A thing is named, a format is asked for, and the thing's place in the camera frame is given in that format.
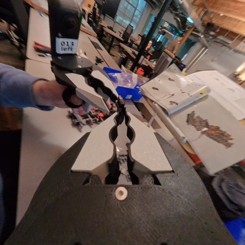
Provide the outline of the blue plastic container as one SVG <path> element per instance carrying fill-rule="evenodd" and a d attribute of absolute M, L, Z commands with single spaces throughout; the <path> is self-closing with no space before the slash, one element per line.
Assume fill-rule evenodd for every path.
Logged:
<path fill-rule="evenodd" d="M 245 218 L 239 217 L 238 219 L 229 220 L 225 223 L 226 228 L 231 235 L 235 238 L 238 244 L 245 244 Z"/>

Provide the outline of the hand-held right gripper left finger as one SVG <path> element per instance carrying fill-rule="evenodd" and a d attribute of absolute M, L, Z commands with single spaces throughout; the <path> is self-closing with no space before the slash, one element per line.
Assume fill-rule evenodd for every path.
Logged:
<path fill-rule="evenodd" d="M 118 137 L 119 113 L 115 112 L 94 128 L 71 170 L 97 175 L 105 184 L 117 184 L 120 176 L 115 140 Z"/>

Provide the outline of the person's left hand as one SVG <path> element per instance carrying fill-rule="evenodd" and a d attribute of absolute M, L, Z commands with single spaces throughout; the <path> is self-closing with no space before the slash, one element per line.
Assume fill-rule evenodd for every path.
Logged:
<path fill-rule="evenodd" d="M 49 106 L 57 108 L 68 108 L 63 100 L 63 92 L 66 86 L 56 82 L 56 80 L 38 80 L 32 85 L 32 92 L 35 105 Z"/>

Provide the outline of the black lego plate assembly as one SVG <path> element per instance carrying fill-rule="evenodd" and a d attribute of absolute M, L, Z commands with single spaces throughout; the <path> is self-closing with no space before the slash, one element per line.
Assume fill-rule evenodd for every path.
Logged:
<path fill-rule="evenodd" d="M 117 100 L 117 108 L 119 112 L 119 124 L 121 125 L 125 118 L 126 108 L 125 108 L 125 102 L 120 95 L 118 96 L 118 100 Z"/>

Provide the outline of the red plastic bin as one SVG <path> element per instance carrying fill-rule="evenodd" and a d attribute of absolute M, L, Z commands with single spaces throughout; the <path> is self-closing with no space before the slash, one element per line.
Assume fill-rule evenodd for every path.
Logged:
<path fill-rule="evenodd" d="M 190 153 L 190 152 L 187 152 L 187 154 L 189 155 L 189 157 L 193 160 L 195 164 L 202 164 L 202 161 L 197 155 Z"/>

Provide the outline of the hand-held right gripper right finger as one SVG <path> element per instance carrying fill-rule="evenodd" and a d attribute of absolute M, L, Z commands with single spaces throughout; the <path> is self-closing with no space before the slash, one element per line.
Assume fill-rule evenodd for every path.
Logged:
<path fill-rule="evenodd" d="M 128 145 L 127 168 L 132 184 L 139 184 L 145 176 L 173 171 L 155 131 L 129 112 L 125 114 Z"/>

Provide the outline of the grey waste bin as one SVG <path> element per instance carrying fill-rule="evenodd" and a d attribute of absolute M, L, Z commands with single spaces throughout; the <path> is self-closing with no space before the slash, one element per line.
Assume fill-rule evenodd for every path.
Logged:
<path fill-rule="evenodd" d="M 121 53 L 118 53 L 118 56 L 117 56 L 117 59 L 116 59 L 116 64 L 119 67 L 121 67 L 121 66 L 126 67 L 127 61 L 128 61 L 127 56 L 125 56 L 125 55 L 123 55 Z"/>

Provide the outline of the person's left forearm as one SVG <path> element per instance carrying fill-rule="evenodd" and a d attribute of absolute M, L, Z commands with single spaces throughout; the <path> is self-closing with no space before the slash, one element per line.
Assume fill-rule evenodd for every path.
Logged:
<path fill-rule="evenodd" d="M 36 108 L 51 111 L 53 106 L 36 105 L 33 84 L 47 79 L 37 78 L 23 70 L 0 64 L 0 104 L 5 107 Z"/>

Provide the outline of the open instruction booklet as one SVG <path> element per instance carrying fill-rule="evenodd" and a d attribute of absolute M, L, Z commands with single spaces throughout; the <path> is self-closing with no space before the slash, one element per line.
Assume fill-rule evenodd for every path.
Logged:
<path fill-rule="evenodd" d="M 244 88 L 218 71 L 165 71 L 140 92 L 210 174 L 244 161 Z"/>

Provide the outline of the partly built lego model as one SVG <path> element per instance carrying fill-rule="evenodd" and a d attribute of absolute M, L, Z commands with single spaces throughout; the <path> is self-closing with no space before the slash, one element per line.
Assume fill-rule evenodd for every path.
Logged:
<path fill-rule="evenodd" d="M 79 132 L 81 132 L 85 126 L 92 127 L 101 124 L 112 114 L 117 112 L 117 108 L 115 104 L 111 104 L 111 109 L 109 109 L 109 114 L 102 112 L 95 107 L 92 107 L 92 109 L 84 115 L 75 114 L 71 109 L 68 110 L 67 112 L 68 112 L 67 118 L 71 120 L 71 126 L 73 128 L 76 128 Z"/>

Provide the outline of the black pole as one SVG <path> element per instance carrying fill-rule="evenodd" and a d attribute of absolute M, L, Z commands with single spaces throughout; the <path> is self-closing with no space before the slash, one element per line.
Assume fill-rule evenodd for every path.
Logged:
<path fill-rule="evenodd" d="M 130 68 L 130 71 L 133 72 L 135 70 L 136 66 L 138 66 L 139 60 L 140 60 L 141 56 L 143 56 L 143 54 L 145 52 L 145 48 L 147 47 L 149 41 L 151 40 L 151 38 L 152 38 L 152 36 L 153 36 L 158 24 L 160 23 L 163 15 L 165 14 L 167 8 L 170 5 L 170 3 L 171 3 L 171 0 L 165 0 L 163 2 L 163 5 L 162 5 L 160 11 L 158 12 L 158 15 L 155 17 L 155 20 L 154 20 L 154 22 L 153 22 L 153 24 L 152 24 L 152 26 L 151 26 L 146 38 L 145 38 L 145 40 L 144 40 L 140 50 L 138 51 L 138 54 L 137 54 L 132 66 Z"/>

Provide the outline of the blue storage bin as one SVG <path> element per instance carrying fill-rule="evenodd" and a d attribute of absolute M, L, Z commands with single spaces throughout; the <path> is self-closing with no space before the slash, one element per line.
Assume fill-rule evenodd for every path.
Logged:
<path fill-rule="evenodd" d="M 111 72 L 121 72 L 116 69 L 112 69 L 109 67 L 104 67 L 103 70 L 107 73 L 107 75 Z M 135 100 L 139 101 L 143 94 L 141 94 L 140 89 L 133 88 L 125 88 L 125 87 L 117 87 L 116 92 L 120 95 L 124 100 Z"/>

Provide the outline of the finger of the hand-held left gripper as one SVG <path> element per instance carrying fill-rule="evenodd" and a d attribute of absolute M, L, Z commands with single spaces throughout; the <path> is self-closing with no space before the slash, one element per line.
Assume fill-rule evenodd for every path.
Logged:
<path fill-rule="evenodd" d="M 95 107 L 109 114 L 109 108 L 102 96 L 102 91 L 97 93 L 93 87 L 88 85 L 88 82 L 82 75 L 75 73 L 66 73 L 65 75 L 75 85 L 75 94 L 83 100 L 84 104 L 82 107 L 86 113 L 90 111 L 91 107 Z"/>
<path fill-rule="evenodd" d="M 118 101 L 116 92 L 111 80 L 99 70 L 86 70 L 86 102 L 112 102 Z"/>

